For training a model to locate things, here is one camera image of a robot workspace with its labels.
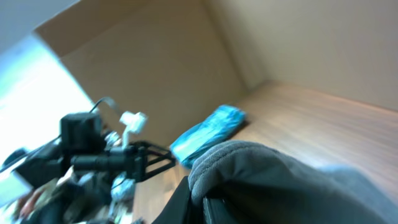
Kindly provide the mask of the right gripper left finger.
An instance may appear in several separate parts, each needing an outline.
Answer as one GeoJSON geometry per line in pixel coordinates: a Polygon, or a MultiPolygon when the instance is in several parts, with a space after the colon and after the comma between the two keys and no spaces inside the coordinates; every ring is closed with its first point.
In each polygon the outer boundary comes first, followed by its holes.
{"type": "Polygon", "coordinates": [[[202,209],[193,204],[185,176],[152,224],[202,224],[202,209]]]}

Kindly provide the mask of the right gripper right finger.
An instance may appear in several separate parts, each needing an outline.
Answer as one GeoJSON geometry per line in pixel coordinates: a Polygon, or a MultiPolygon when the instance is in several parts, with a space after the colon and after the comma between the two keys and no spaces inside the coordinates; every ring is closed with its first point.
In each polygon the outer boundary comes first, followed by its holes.
{"type": "Polygon", "coordinates": [[[203,213],[206,224],[243,224],[246,217],[237,206],[223,198],[203,199],[203,213]]]}

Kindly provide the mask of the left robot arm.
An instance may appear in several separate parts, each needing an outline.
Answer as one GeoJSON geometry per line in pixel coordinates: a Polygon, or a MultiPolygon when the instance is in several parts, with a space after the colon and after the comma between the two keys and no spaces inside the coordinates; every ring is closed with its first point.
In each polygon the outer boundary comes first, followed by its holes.
{"type": "Polygon", "coordinates": [[[31,152],[13,154],[1,169],[1,206],[16,223],[78,223],[104,205],[134,196],[134,185],[175,165],[172,153],[148,141],[130,141],[146,123],[124,112],[121,145],[110,141],[100,115],[72,113],[60,136],[31,152]]]}

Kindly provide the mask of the grey shorts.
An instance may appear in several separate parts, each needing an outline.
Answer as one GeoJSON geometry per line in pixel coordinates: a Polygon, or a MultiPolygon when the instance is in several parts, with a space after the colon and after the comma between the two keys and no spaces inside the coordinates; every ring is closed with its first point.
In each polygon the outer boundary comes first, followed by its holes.
{"type": "Polygon", "coordinates": [[[196,206],[223,199],[249,223],[397,223],[397,205],[352,167],[311,167],[249,141],[226,141],[188,176],[196,206]]]}

